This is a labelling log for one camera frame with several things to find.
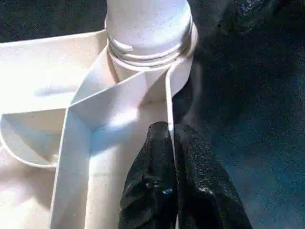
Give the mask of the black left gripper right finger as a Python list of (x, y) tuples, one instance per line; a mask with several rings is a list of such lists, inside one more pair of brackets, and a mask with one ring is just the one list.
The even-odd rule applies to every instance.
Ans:
[(181, 229), (250, 229), (252, 225), (225, 168), (205, 138), (175, 126)]

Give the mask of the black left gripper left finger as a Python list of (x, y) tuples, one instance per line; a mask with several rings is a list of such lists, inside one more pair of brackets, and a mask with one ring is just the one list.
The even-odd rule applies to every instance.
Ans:
[(176, 171), (168, 124), (149, 126), (125, 180), (120, 229), (173, 229), (178, 211)]

